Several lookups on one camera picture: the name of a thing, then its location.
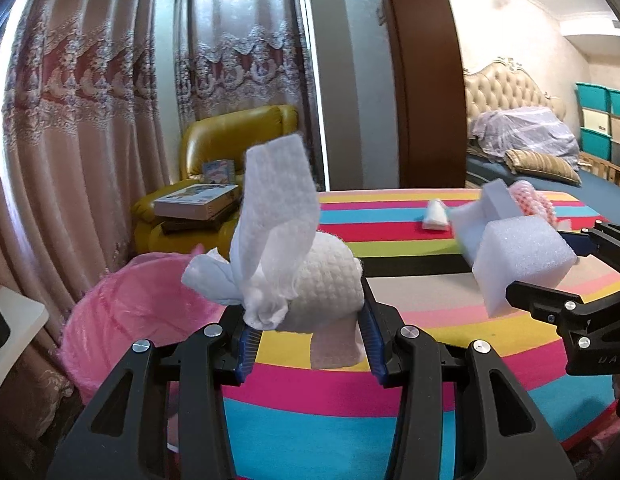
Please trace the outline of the white foam block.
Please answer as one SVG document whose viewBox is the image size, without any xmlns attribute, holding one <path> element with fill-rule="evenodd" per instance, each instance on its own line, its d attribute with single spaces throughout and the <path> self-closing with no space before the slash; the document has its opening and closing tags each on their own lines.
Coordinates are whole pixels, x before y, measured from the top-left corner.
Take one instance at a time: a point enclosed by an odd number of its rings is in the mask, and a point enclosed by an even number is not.
<svg viewBox="0 0 620 480">
<path fill-rule="evenodd" d="M 482 233 L 472 271 L 489 318 L 515 311 L 506 289 L 515 281 L 554 288 L 577 263 L 564 238 L 538 216 L 494 220 Z"/>
</svg>

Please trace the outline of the pink foam fruit net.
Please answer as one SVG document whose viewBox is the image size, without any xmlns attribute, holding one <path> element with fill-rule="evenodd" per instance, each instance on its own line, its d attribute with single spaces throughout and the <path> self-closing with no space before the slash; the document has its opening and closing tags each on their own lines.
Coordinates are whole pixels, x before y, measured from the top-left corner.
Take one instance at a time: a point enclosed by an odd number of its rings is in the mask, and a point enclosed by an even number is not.
<svg viewBox="0 0 620 480">
<path fill-rule="evenodd" d="M 558 221 L 553 204 L 534 186 L 526 181 L 519 180 L 508 187 L 512 199 L 523 211 L 525 216 L 537 216 L 543 218 L 553 228 L 557 227 Z"/>
</svg>

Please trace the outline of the white bubble foam sheet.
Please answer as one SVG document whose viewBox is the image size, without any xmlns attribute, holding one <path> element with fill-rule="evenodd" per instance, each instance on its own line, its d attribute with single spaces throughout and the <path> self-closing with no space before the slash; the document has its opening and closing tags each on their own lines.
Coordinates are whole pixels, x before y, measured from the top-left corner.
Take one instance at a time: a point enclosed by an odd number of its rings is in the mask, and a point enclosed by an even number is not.
<svg viewBox="0 0 620 480">
<path fill-rule="evenodd" d="M 309 334 L 310 367 L 337 370 L 364 359 L 357 316 L 364 306 L 363 268 L 334 235 L 318 232 L 296 275 L 297 296 L 280 332 Z"/>
</svg>

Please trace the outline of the white paper packet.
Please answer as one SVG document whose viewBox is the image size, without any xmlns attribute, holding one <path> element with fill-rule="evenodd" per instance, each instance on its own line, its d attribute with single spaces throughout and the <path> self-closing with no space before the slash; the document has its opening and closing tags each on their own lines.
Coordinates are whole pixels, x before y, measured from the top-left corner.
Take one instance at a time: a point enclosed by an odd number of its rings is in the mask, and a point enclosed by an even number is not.
<svg viewBox="0 0 620 480">
<path fill-rule="evenodd" d="M 429 200 L 421 226 L 427 231 L 447 231 L 450 228 L 447 208 L 441 200 Z"/>
</svg>

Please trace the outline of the pink bag trash bin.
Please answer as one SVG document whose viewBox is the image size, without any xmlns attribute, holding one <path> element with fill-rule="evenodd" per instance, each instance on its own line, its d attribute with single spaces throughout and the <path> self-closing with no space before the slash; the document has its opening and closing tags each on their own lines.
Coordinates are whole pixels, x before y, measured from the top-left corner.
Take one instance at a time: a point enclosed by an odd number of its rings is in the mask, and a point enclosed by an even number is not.
<svg viewBox="0 0 620 480">
<path fill-rule="evenodd" d="M 189 254 L 146 252 L 107 274 L 75 305 L 59 357 L 84 404 L 135 341 L 175 344 L 221 318 L 222 306 L 182 284 L 191 259 L 202 253 L 201 246 Z"/>
</svg>

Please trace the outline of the colourful striped tablecloth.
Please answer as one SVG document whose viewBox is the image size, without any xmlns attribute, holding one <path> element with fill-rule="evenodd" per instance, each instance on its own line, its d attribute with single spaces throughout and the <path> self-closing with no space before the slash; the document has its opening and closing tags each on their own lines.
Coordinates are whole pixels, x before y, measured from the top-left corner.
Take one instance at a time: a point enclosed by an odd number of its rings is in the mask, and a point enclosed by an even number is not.
<svg viewBox="0 0 620 480">
<path fill-rule="evenodd" d="M 406 323 L 464 347 L 488 341 L 575 460 L 598 454 L 620 430 L 613 382 L 572 377 L 552 326 L 517 312 L 489 318 L 474 276 L 419 264 L 461 260 L 450 232 L 423 228 L 429 200 L 477 200 L 475 190 L 331 192 L 321 196 L 322 231 L 341 238 L 367 263 L 395 263 L 399 274 L 372 278 L 375 297 Z M 383 388 L 366 364 L 312 370 L 310 339 L 267 333 L 244 385 L 225 388 L 229 440 L 238 476 L 247 479 L 380 479 L 390 454 L 401 393 Z"/>
</svg>

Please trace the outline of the teal storage boxes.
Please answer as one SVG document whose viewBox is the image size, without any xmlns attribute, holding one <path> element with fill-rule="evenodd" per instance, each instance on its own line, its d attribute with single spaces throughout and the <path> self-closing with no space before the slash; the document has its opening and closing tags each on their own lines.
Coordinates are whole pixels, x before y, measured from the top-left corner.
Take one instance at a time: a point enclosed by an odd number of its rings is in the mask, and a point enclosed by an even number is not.
<svg viewBox="0 0 620 480">
<path fill-rule="evenodd" d="M 620 167 L 620 90 L 577 82 L 581 148 Z"/>
</svg>

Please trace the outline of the gold striped pillow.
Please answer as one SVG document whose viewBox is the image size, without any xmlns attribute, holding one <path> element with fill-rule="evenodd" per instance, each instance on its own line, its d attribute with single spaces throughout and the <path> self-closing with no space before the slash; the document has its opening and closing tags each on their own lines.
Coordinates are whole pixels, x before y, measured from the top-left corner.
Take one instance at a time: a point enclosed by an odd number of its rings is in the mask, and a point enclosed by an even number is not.
<svg viewBox="0 0 620 480">
<path fill-rule="evenodd" d="M 513 174 L 522 174 L 546 180 L 581 185 L 578 172 L 564 159 L 549 154 L 525 150 L 507 150 L 505 165 Z"/>
</svg>

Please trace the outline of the large flat book box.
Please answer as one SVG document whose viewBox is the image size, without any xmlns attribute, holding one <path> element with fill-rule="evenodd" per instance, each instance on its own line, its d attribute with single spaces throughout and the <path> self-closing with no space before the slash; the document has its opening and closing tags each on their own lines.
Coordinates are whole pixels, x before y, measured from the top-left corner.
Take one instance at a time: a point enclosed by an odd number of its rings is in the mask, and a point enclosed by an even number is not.
<svg viewBox="0 0 620 480">
<path fill-rule="evenodd" d="M 193 184 L 153 201 L 159 217 L 210 220 L 240 199 L 236 184 Z"/>
</svg>

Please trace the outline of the grey patterned duvet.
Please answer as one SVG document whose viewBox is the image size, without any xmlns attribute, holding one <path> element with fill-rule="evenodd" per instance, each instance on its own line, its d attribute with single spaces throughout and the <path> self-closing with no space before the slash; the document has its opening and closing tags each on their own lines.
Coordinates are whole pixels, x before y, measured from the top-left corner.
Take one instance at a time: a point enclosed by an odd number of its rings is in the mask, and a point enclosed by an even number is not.
<svg viewBox="0 0 620 480">
<path fill-rule="evenodd" d="M 579 144 L 572 130 L 544 106 L 490 110 L 470 121 L 468 141 L 488 157 L 503 160 L 508 150 L 552 155 L 578 168 Z"/>
</svg>

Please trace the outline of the cream tufted headboard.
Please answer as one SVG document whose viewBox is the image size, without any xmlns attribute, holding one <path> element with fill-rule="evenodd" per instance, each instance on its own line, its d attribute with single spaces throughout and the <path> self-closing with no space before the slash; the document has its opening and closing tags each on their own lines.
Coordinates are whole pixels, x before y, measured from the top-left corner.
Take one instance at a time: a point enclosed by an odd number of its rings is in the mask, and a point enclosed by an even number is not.
<svg viewBox="0 0 620 480">
<path fill-rule="evenodd" d="M 497 58 L 482 70 L 463 70 L 466 122 L 493 110 L 514 110 L 541 106 L 552 110 L 559 120 L 566 117 L 566 106 L 558 96 L 544 92 L 512 58 Z"/>
</svg>

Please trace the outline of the white side table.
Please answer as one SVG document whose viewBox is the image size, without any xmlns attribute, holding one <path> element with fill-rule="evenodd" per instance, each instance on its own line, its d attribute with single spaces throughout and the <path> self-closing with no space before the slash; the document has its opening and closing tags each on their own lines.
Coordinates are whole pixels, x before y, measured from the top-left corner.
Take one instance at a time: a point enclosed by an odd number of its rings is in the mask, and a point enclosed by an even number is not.
<svg viewBox="0 0 620 480">
<path fill-rule="evenodd" d="M 0 286 L 0 314 L 10 328 L 6 344 L 0 348 L 0 387 L 14 363 L 48 321 L 49 314 L 38 301 Z"/>
</svg>

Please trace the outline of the brown wooden door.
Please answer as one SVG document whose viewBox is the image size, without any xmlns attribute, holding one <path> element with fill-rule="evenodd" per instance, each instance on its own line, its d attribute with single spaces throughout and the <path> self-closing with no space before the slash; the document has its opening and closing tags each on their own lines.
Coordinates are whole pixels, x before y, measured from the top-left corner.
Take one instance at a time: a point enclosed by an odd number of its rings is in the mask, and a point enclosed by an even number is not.
<svg viewBox="0 0 620 480">
<path fill-rule="evenodd" d="M 383 0 L 403 188 L 462 188 L 466 102 L 450 0 Z"/>
</svg>

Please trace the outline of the pink lace curtain left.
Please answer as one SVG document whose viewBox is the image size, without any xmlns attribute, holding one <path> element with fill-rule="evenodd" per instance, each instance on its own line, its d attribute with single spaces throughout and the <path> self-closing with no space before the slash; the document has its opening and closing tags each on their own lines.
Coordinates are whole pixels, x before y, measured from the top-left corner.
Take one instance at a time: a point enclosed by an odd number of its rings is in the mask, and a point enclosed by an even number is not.
<svg viewBox="0 0 620 480">
<path fill-rule="evenodd" d="M 131 250 L 132 205 L 168 180 L 154 0 L 25 0 L 0 42 L 0 286 L 48 319 L 0 387 L 36 439 L 73 387 L 58 361 L 73 307 Z"/>
</svg>

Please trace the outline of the pink lace curtain right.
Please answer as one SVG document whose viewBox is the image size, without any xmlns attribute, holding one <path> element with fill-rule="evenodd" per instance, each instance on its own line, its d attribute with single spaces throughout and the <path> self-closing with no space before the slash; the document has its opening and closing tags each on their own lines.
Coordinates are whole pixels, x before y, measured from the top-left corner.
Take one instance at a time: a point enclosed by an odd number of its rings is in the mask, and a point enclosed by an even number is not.
<svg viewBox="0 0 620 480">
<path fill-rule="evenodd" d="M 312 63 L 299 0 L 175 0 L 175 88 L 180 125 L 263 105 L 297 111 L 319 171 Z"/>
</svg>

